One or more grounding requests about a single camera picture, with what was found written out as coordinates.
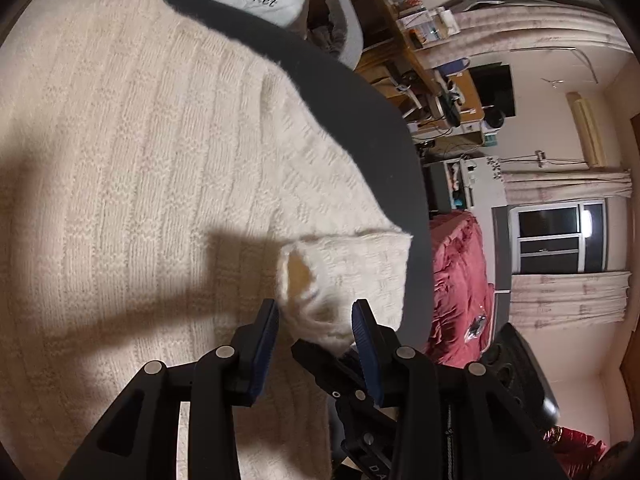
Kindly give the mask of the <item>pink red blanket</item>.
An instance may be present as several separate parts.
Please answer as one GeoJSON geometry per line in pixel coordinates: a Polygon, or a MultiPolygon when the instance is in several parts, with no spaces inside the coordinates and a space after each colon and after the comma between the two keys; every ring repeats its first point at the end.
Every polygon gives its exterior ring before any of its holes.
{"type": "Polygon", "coordinates": [[[482,230],[469,211],[440,214],[430,228],[434,309],[424,353],[462,368],[490,345],[495,286],[487,278],[482,230]]]}

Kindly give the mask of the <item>beige middle curtain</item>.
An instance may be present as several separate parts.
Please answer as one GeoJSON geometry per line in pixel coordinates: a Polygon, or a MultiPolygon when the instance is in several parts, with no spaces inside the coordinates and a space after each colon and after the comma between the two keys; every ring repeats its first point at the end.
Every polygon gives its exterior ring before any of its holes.
{"type": "Polygon", "coordinates": [[[460,32],[428,52],[431,66],[492,52],[533,48],[607,48],[629,53],[607,15],[574,6],[493,6],[456,15],[460,32]]]}

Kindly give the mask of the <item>low grey tv cabinet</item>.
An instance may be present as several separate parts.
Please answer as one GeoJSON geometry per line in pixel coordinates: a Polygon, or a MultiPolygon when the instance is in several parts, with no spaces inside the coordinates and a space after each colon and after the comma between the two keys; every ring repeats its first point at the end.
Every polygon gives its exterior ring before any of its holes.
{"type": "Polygon", "coordinates": [[[483,210],[506,206],[501,165],[495,157],[450,158],[422,168],[431,210],[483,210]]]}

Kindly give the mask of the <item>right side window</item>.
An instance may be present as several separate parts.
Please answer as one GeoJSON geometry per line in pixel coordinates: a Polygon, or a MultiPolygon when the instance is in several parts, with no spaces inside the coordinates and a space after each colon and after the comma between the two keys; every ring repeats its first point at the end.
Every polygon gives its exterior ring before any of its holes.
{"type": "Polygon", "coordinates": [[[496,272],[579,274],[608,270],[605,200],[504,206],[492,211],[496,272]]]}

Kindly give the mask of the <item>wooden desk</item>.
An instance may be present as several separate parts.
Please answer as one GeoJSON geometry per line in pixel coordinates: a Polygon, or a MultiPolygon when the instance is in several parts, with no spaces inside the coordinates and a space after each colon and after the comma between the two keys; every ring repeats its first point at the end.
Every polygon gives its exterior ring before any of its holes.
{"type": "Polygon", "coordinates": [[[469,70],[443,77],[423,57],[459,29],[423,0],[352,0],[363,36],[356,72],[395,105],[417,139],[482,130],[485,111],[469,70]]]}

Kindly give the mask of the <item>beige right curtain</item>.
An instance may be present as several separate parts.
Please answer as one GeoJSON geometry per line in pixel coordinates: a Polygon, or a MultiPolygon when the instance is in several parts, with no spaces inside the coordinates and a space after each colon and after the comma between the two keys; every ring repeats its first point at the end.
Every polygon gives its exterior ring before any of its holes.
{"type": "Polygon", "coordinates": [[[630,273],[608,268],[608,201],[628,200],[623,170],[509,171],[510,322],[566,330],[623,321],[630,273]]]}

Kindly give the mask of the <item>wall air conditioner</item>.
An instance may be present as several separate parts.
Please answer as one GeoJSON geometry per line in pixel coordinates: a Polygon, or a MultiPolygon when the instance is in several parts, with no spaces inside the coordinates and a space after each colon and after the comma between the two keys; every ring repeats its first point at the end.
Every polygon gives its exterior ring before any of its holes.
{"type": "Polygon", "coordinates": [[[567,92],[566,100],[578,133],[582,154],[590,168],[606,166],[605,151],[602,145],[600,130],[587,99],[578,92],[567,92]]]}

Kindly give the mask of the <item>cream knit sweater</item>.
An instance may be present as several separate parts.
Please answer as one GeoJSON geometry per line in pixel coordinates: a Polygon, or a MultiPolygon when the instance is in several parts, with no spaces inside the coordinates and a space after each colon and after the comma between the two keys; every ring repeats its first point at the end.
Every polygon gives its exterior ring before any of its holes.
{"type": "Polygon", "coordinates": [[[1,48],[1,440],[54,479],[149,361],[228,342],[266,298],[264,392],[234,415],[245,479],[326,479],[326,395],[352,304],[402,317],[409,234],[288,75],[165,0],[32,0],[1,48]]]}

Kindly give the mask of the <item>beige curtain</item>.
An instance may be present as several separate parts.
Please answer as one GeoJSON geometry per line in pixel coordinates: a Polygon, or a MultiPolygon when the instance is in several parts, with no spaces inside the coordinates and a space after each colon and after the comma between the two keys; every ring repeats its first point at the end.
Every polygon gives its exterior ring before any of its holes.
{"type": "Polygon", "coordinates": [[[431,66],[492,52],[533,48],[607,48],[629,53],[607,15],[574,6],[493,6],[456,15],[460,32],[428,52],[431,66]]]}
{"type": "Polygon", "coordinates": [[[608,268],[608,201],[628,200],[623,170],[509,171],[510,322],[566,330],[623,321],[630,273],[608,268]]]}

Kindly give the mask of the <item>blue water jug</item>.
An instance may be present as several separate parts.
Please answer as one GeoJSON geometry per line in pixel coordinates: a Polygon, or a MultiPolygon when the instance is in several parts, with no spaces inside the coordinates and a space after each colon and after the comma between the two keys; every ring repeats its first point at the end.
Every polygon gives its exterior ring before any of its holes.
{"type": "Polygon", "coordinates": [[[453,74],[462,73],[469,67],[470,63],[471,61],[469,58],[458,58],[457,60],[437,66],[436,70],[443,77],[448,77],[453,74]]]}

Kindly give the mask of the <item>black monitor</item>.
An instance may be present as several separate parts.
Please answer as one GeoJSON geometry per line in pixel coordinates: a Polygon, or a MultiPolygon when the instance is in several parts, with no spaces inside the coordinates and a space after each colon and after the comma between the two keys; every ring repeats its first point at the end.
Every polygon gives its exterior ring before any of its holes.
{"type": "Polygon", "coordinates": [[[470,67],[469,73],[484,107],[496,106],[506,117],[516,115],[511,67],[508,64],[470,67]]]}

